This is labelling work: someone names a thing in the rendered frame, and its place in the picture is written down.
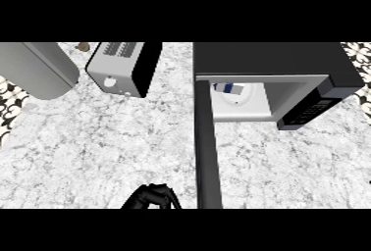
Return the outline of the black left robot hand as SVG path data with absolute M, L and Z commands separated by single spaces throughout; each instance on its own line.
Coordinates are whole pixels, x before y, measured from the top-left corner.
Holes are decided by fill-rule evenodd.
M 151 204 L 157 205 L 161 209 L 179 209 L 182 207 L 176 192 L 166 183 L 142 184 L 129 196 L 121 208 L 148 209 Z

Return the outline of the dark grey microwave door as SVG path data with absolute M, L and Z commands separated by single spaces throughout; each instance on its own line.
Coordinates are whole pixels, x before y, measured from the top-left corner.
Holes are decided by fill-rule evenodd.
M 222 209 L 210 83 L 207 80 L 198 80 L 194 83 L 194 143 L 197 208 Z

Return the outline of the white and blue milk carton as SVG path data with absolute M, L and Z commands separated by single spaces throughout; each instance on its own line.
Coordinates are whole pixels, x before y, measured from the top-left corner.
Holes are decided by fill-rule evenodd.
M 238 85 L 232 82 L 214 83 L 213 88 L 217 92 L 239 95 L 244 91 L 244 85 Z

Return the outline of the black microwave oven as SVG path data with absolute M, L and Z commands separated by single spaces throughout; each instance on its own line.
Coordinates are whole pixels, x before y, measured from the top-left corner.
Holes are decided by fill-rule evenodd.
M 296 130 L 364 86 L 337 42 L 195 42 L 194 82 L 210 83 L 213 123 L 273 122 Z M 242 106 L 229 104 L 211 84 L 253 83 Z

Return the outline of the silver and black toaster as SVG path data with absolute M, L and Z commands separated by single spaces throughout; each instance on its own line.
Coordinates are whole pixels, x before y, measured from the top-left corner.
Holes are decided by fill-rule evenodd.
M 86 72 L 105 93 L 146 97 L 161 51 L 161 42 L 99 43 Z

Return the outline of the large grey rounded appliance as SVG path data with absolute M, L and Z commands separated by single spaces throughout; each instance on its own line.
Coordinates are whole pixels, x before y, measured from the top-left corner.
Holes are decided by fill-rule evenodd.
M 0 42 L 0 76 L 50 100 L 71 90 L 80 70 L 56 42 Z

